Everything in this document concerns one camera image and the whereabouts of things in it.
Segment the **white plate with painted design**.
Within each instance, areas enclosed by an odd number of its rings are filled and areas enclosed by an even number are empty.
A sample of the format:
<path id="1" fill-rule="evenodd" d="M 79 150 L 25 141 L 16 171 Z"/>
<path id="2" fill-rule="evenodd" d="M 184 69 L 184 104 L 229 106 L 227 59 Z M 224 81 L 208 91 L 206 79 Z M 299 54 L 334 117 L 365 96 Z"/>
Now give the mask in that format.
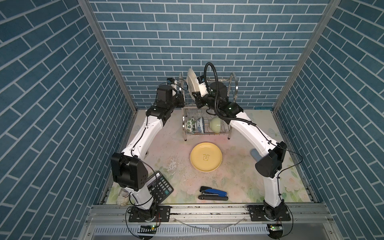
<path id="1" fill-rule="evenodd" d="M 191 98 L 195 101 L 196 95 L 200 93 L 198 76 L 193 71 L 193 69 L 189 69 L 187 73 L 187 85 L 189 89 L 189 93 Z"/>

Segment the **steel two-tier dish rack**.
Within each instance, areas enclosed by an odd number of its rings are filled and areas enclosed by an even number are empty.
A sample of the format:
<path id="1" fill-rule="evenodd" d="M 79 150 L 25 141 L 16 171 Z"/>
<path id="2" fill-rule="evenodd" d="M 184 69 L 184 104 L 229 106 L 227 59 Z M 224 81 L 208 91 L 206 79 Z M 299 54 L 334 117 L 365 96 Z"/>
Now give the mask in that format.
<path id="1" fill-rule="evenodd" d="M 214 115 L 214 112 L 210 111 L 208 107 L 202 107 L 201 109 L 198 109 L 196 107 L 195 101 L 191 98 L 191 95 L 189 93 L 189 89 L 187 86 L 187 77 L 184 77 L 183 74 L 180 73 L 177 83 L 181 85 L 180 91 L 181 93 L 183 93 L 185 98 L 185 107 L 182 108 L 182 111 L 183 111 L 182 127 L 183 127 L 184 140 L 186 141 L 189 136 L 193 136 L 193 135 L 196 135 L 196 136 L 197 135 L 226 135 L 227 138 L 230 139 L 232 134 L 232 127 L 229 126 L 227 123 L 225 123 L 223 120 L 222 120 L 221 132 L 219 134 L 215 134 L 212 132 L 212 130 L 209 127 L 209 122 L 211 121 L 211 119 L 216 117 L 216 115 Z M 185 129 L 187 120 L 189 118 L 194 118 L 195 120 L 197 120 L 200 117 L 204 118 L 205 133 L 204 134 L 198 134 L 198 133 L 188 134 Z"/>

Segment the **yellow plate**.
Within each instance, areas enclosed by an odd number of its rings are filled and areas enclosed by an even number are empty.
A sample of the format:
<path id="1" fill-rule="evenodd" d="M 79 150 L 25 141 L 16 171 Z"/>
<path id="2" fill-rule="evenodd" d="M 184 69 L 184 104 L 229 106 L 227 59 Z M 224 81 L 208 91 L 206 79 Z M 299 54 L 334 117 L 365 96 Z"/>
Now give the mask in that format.
<path id="1" fill-rule="evenodd" d="M 216 170 L 223 161 L 223 154 L 220 148 L 209 142 L 197 144 L 190 153 L 192 166 L 203 173 Z"/>

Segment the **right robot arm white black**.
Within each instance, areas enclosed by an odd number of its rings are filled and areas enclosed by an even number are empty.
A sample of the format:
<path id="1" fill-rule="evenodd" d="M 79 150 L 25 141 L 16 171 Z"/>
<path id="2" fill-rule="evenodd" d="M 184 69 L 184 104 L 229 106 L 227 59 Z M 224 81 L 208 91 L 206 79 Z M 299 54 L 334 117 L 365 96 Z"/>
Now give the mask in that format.
<path id="1" fill-rule="evenodd" d="M 244 110 L 235 102 L 230 102 L 228 97 L 221 96 L 221 90 L 226 86 L 221 82 L 212 83 L 212 88 L 207 88 L 205 83 L 190 95 L 195 100 L 198 108 L 208 107 L 221 120 L 239 131 L 256 149 L 261 156 L 255 168 L 264 178 L 265 207 L 276 209 L 283 205 L 281 188 L 279 184 L 280 172 L 285 158 L 287 145 L 278 143 L 257 124 L 253 123 Z"/>

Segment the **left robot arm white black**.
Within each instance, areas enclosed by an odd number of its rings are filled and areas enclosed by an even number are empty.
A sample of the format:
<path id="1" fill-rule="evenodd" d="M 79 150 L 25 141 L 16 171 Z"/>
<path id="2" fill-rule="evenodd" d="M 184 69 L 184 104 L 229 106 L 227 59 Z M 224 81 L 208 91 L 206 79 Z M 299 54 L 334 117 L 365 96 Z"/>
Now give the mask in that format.
<path id="1" fill-rule="evenodd" d="M 122 150 L 111 157 L 112 176 L 115 183 L 135 200 L 135 207 L 149 211 L 155 207 L 155 198 L 146 185 L 148 178 L 146 153 L 156 135 L 171 117 L 174 109 L 185 106 L 184 95 L 177 84 L 160 85 L 154 104 L 146 111 L 145 120 L 136 136 Z"/>

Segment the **light green bowl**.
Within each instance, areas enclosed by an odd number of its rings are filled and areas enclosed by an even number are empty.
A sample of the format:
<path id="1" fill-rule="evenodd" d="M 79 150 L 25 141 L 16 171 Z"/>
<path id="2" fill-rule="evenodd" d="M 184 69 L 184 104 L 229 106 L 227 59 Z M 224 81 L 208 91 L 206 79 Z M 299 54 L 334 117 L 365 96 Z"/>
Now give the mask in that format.
<path id="1" fill-rule="evenodd" d="M 209 122 L 209 127 L 213 133 L 219 134 L 221 132 L 222 120 L 219 117 L 214 117 Z"/>

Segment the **blue floral white bowl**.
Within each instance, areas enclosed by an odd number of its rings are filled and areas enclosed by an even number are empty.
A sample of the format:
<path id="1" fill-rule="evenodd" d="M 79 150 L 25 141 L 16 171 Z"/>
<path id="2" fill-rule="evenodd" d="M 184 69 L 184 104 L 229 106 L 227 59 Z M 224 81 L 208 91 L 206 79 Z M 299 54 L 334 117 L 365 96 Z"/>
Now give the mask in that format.
<path id="1" fill-rule="evenodd" d="M 195 132 L 198 134 L 204 134 L 205 133 L 205 123 L 204 123 L 204 118 L 200 117 L 196 120 L 195 124 Z"/>

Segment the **green leaf pattern bowl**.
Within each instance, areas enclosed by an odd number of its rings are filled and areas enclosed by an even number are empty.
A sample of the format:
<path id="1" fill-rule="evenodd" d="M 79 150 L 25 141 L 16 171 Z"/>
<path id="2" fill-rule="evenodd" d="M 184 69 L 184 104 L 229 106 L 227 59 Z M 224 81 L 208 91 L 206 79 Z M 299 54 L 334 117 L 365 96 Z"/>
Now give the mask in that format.
<path id="1" fill-rule="evenodd" d="M 196 120 L 189 118 L 186 122 L 185 129 L 188 134 L 194 134 L 196 132 Z"/>

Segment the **black calculator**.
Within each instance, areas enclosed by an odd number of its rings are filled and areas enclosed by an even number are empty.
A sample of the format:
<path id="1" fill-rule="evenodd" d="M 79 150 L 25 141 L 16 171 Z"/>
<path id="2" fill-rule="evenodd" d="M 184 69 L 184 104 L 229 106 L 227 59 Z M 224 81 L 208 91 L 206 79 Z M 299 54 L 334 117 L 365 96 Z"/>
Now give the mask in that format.
<path id="1" fill-rule="evenodd" d="M 168 198 L 174 191 L 174 188 L 160 171 L 156 171 L 153 175 L 151 175 L 148 178 L 146 185 L 158 205 Z"/>

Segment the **blue black stapler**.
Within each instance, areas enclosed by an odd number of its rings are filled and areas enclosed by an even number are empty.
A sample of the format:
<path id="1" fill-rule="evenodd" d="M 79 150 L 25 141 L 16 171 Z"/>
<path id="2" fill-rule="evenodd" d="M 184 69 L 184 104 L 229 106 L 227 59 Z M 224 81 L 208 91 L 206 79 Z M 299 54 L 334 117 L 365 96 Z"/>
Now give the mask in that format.
<path id="1" fill-rule="evenodd" d="M 207 186 L 200 187 L 200 195 L 198 196 L 199 200 L 207 200 L 207 201 L 228 201 L 229 198 L 227 196 L 227 192 L 213 189 Z"/>

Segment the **white cloth rag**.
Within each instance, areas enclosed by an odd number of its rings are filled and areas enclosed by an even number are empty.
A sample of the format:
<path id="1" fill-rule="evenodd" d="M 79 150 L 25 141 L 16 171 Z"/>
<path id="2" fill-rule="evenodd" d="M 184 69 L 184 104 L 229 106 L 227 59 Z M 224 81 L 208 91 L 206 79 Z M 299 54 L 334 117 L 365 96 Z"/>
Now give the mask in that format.
<path id="1" fill-rule="evenodd" d="M 129 192 L 127 192 L 125 189 L 121 189 L 119 194 L 118 194 L 116 204 L 118 206 L 124 207 L 124 206 L 129 205 L 129 203 L 130 203 Z"/>

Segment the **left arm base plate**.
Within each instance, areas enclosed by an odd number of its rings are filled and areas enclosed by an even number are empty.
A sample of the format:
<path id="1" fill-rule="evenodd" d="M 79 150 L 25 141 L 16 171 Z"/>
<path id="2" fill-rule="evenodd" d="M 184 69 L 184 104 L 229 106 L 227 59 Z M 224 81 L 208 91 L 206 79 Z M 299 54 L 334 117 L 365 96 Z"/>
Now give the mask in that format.
<path id="1" fill-rule="evenodd" d="M 138 207 L 132 207 L 128 210 L 130 223 L 153 222 L 169 222 L 170 206 L 151 206 L 148 210 L 143 210 Z"/>

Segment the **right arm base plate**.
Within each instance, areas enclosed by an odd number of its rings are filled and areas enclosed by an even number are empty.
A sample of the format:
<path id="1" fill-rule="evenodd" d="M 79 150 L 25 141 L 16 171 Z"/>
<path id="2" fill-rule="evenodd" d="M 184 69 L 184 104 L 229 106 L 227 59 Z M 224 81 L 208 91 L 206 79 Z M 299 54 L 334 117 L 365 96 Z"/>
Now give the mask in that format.
<path id="1" fill-rule="evenodd" d="M 291 214 L 285 204 L 282 204 L 276 208 L 269 205 L 248 205 L 247 211 L 250 214 L 252 222 L 259 221 L 291 221 Z"/>

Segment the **aluminium front rail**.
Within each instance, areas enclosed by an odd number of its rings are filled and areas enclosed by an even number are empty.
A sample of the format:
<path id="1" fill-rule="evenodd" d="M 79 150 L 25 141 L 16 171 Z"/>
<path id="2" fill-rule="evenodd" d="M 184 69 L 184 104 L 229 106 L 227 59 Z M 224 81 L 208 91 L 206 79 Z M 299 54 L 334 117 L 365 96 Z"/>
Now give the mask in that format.
<path id="1" fill-rule="evenodd" d="M 286 204 L 291 221 L 259 221 L 252 222 L 246 209 L 248 205 L 263 204 L 166 204 L 170 206 L 169 222 L 161 222 L 161 225 L 171 223 L 185 224 L 229 224 L 229 223 L 287 223 L 287 224 L 328 224 L 332 218 L 325 204 L 319 203 L 288 203 Z"/>

